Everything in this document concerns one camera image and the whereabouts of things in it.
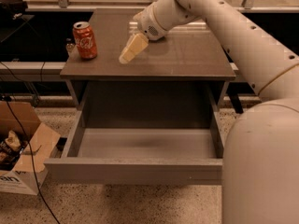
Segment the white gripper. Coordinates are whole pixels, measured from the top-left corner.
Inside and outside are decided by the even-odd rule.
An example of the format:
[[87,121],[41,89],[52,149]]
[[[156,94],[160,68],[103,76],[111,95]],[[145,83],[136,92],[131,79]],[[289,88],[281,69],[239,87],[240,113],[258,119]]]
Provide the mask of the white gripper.
[[157,41],[167,35],[167,31],[156,19],[155,6],[153,4],[135,14],[133,20],[137,23],[137,29],[141,33],[133,34],[128,39],[119,57],[119,61],[122,64],[129,63],[143,51],[149,45],[149,40]]

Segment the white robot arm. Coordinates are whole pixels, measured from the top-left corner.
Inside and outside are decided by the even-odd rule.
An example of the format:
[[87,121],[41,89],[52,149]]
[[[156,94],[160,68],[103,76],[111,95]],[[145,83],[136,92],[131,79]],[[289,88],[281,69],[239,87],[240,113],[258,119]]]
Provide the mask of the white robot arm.
[[222,224],[299,224],[298,57],[224,0],[158,0],[135,15],[120,61],[200,17],[261,102],[227,135]]

